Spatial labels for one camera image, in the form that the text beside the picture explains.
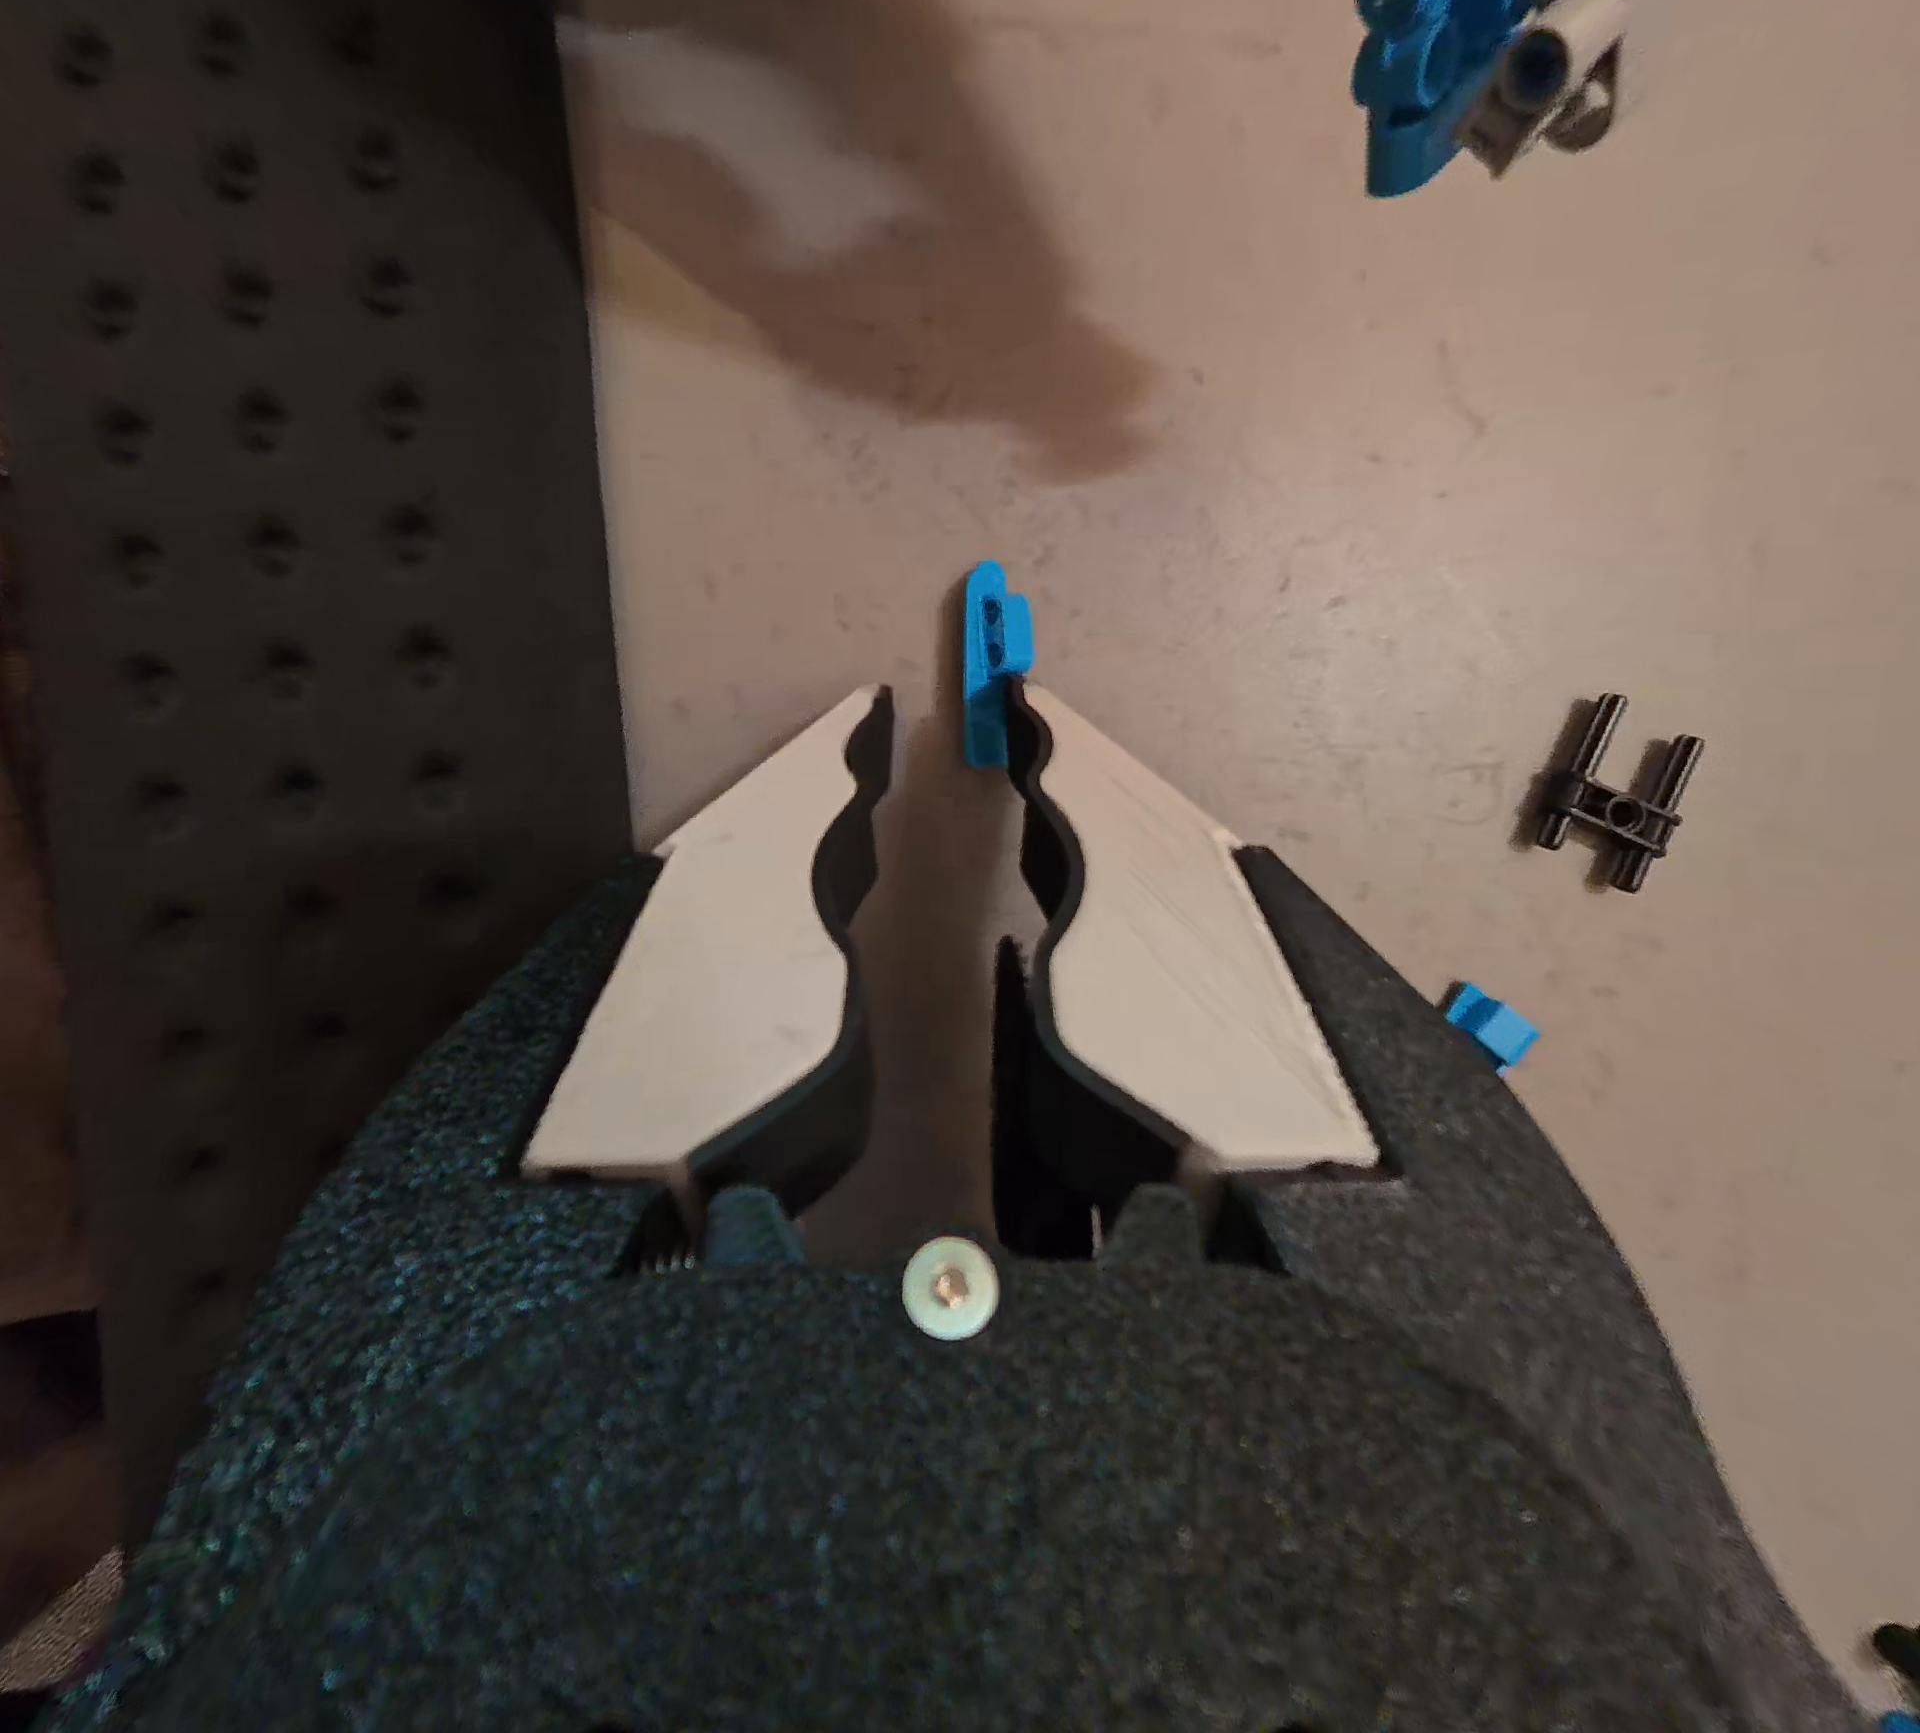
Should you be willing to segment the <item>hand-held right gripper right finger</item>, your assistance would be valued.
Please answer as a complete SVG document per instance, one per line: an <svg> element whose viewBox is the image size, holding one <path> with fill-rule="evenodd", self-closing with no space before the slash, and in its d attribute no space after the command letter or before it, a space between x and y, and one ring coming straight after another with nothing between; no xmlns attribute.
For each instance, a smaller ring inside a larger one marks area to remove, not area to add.
<svg viewBox="0 0 1920 1733"><path fill-rule="evenodd" d="M1379 1141L1245 870L1259 849L1058 694L1008 701L1027 977L1068 1128L1200 1177L1379 1173Z"/></svg>

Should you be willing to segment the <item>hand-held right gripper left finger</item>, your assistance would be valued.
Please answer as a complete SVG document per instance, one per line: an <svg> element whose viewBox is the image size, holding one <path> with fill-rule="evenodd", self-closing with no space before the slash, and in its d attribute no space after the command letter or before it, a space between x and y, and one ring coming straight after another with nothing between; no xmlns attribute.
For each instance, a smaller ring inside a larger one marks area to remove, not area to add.
<svg viewBox="0 0 1920 1733"><path fill-rule="evenodd" d="M808 1208L858 1163L876 1068L851 921L894 743L894 691L859 685L657 843L524 1178Z"/></svg>

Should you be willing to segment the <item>blue beam piece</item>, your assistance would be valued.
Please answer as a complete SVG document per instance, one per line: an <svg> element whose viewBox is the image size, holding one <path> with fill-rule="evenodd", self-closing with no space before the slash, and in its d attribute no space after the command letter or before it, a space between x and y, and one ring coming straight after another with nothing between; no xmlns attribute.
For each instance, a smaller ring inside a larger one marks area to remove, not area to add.
<svg viewBox="0 0 1920 1733"><path fill-rule="evenodd" d="M1026 595L1010 589L994 561L969 569L961 601L959 714L961 758L971 769L1005 769L1008 685L1036 662L1036 629Z"/></svg>

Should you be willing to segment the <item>black pin connector piece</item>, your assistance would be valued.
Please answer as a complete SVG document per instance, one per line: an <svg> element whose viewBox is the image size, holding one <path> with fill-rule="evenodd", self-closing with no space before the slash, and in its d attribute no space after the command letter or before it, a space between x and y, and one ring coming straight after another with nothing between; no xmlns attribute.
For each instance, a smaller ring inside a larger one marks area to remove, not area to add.
<svg viewBox="0 0 1920 1733"><path fill-rule="evenodd" d="M1682 799L1708 745L1695 735L1673 735L1655 748L1647 777L1629 787L1611 785L1601 769L1626 711L1620 693L1601 693L1588 703L1570 752L1544 777L1530 837L1542 853L1557 853L1576 835L1585 837L1598 855L1606 855L1604 885L1638 897L1671 849L1682 826Z"/></svg>

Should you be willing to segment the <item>blue curved panel piece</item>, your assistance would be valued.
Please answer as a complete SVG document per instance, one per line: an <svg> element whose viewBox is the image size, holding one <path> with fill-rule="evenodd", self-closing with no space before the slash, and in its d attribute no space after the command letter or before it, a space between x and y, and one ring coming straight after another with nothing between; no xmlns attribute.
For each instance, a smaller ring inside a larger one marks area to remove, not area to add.
<svg viewBox="0 0 1920 1733"><path fill-rule="evenodd" d="M1441 1016L1475 1044L1501 1079L1522 1064L1542 1039L1538 1025L1471 981L1452 982Z"/></svg>

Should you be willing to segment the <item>black perforated panel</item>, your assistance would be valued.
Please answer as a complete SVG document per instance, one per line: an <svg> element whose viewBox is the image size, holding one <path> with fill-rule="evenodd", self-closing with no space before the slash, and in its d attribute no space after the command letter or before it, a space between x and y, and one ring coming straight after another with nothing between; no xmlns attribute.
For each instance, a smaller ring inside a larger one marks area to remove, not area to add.
<svg viewBox="0 0 1920 1733"><path fill-rule="evenodd" d="M551 0L1 0L4 444L121 1534L629 843Z"/></svg>

